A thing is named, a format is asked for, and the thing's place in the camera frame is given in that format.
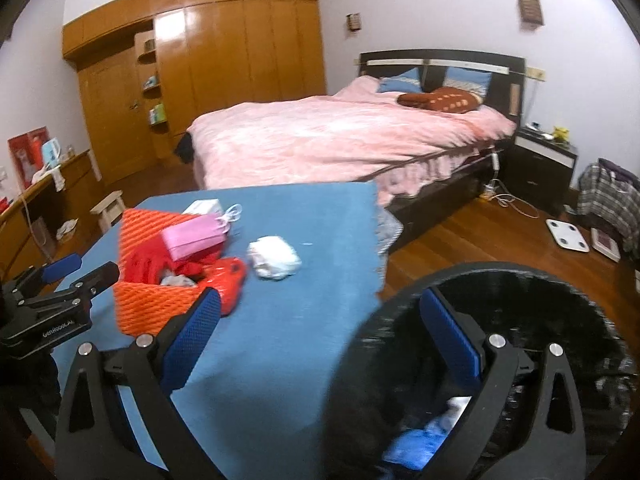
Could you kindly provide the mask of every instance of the pink gift bag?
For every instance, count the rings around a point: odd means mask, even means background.
[[[162,239],[173,261],[221,244],[226,240],[228,224],[220,216],[199,215],[193,220],[162,230]]]

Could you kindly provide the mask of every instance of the brown cushion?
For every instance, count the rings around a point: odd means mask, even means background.
[[[398,96],[398,104],[451,114],[464,114],[480,106],[478,98],[471,92],[446,86],[428,94],[402,94]]]

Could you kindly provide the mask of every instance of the wooden wardrobe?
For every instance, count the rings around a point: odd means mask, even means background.
[[[107,183],[168,160],[201,114],[326,93],[317,0],[116,0],[64,27],[63,55]]]

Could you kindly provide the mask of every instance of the headboard panel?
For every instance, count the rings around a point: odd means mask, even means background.
[[[492,72],[494,75],[484,104],[520,126],[526,70],[526,61],[521,57],[438,48],[383,50],[360,54],[360,75],[391,77],[418,67],[425,92],[442,86],[449,66]]]

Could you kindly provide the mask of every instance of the black trash bin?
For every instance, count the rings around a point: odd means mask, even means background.
[[[588,463],[615,444],[631,416],[636,367],[613,323],[575,287],[508,263],[463,264],[436,272],[385,302],[358,330],[334,375],[324,410],[323,463],[331,480],[377,479],[389,444],[446,409],[455,386],[420,318],[417,301],[437,285],[458,311],[514,346],[566,351],[584,417]],[[482,472],[507,452],[526,395],[512,388],[479,460]]]

